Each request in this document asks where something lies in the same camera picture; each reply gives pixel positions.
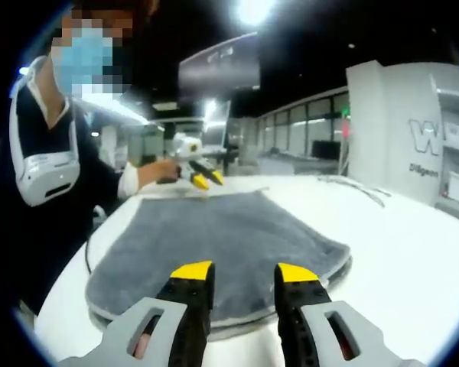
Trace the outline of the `person's left hand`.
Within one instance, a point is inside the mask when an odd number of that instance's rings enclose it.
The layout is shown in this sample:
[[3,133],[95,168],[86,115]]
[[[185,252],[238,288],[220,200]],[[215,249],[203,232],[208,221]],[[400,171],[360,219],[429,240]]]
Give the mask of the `person's left hand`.
[[177,180],[178,176],[177,162],[171,159],[155,161],[138,169],[138,180],[140,186],[165,179]]

